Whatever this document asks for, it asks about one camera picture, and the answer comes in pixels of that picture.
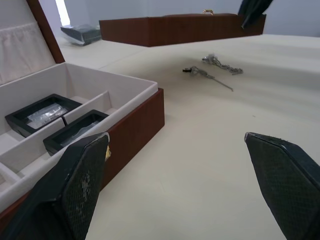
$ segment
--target open jewelry box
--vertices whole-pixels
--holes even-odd
[[[77,138],[108,131],[111,157],[104,166],[103,188],[164,126],[165,115],[164,93],[156,82],[65,63],[38,0],[1,2],[0,16],[5,18],[0,17],[2,42],[21,47],[18,51],[9,44],[7,55],[0,51],[0,70],[5,68],[0,73],[1,231],[66,149],[50,156],[45,138],[91,110],[107,114]],[[10,128],[5,116],[51,94],[81,105],[26,138]]]

